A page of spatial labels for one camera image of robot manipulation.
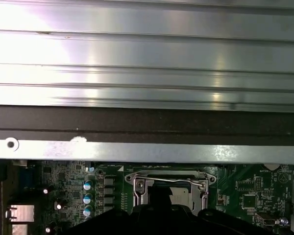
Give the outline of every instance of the surface mount component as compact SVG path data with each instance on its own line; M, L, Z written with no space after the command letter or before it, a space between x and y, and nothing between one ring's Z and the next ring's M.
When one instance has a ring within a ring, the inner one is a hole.
M196 170L141 170L125 176L133 185L133 206L148 204L155 190L168 193L172 204L191 209L194 215L208 207L209 185L215 176Z

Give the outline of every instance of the motherboard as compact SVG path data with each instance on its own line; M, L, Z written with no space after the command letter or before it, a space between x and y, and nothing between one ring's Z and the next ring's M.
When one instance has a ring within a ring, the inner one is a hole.
M195 215L217 209L273 232L291 224L291 165L41 161L33 172L44 194L35 210L35 235L52 228L61 233L113 208L131 213L148 204L154 187L168 189L173 204Z

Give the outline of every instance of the green circuit board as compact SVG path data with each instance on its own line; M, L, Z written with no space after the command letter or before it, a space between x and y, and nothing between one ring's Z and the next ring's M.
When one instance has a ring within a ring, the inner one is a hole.
M263 226L261 219L286 218L292 214L293 167L280 165L269 170L262 164L240 165L188 165L188 164L96 164L85 162L43 161L38 165L40 181L54 185L44 202L44 208L35 216L40 224L36 234L43 234L44 226L51 221L66 224L66 228L82 223L112 208L131 213L133 185L125 176L140 170L196 170L216 177L209 186L208 208L217 209L254 225ZM92 182L85 191L85 182ZM85 195L91 195L90 216L83 213ZM55 200L67 198L68 205L57 210ZM275 225L276 232L280 225Z

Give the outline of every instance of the reflective metal surface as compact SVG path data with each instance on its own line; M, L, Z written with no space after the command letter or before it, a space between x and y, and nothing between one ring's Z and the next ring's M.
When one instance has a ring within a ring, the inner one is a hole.
M23 141L13 151L0 140L0 159L144 163L294 164L294 146L188 145Z
M0 104L294 112L294 0L0 0Z

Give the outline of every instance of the capacitor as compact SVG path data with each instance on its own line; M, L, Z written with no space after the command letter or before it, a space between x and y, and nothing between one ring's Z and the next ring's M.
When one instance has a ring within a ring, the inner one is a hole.
M45 228L45 232L47 234L55 234L56 230L55 227L57 226L57 224L55 222L51 222L46 228Z
M89 204L93 199L93 195L91 193L87 193L83 199L85 204Z
M91 216L88 216L84 219L84 221L90 220L91 218L92 218Z
M84 208L83 215L86 216L86 217L87 217L87 216L90 216L91 213L92 213L92 211L93 211L93 207L90 206L90 205L88 205L88 206L86 206L86 207Z
M62 209L64 206L66 206L68 204L68 201L67 200L57 200L56 201L56 208L58 210Z
M50 192L52 192L54 190L55 190L55 187L53 185L50 185L50 186L43 189L43 193L48 194L48 193L50 193Z
M87 181L84 183L83 188L84 188L86 191L88 191L88 190L90 190L90 189L92 188L92 186L93 186L93 181L91 181L91 180L87 180Z
M289 220L287 218L280 218L280 224L283 225L283 226L286 226L289 224Z

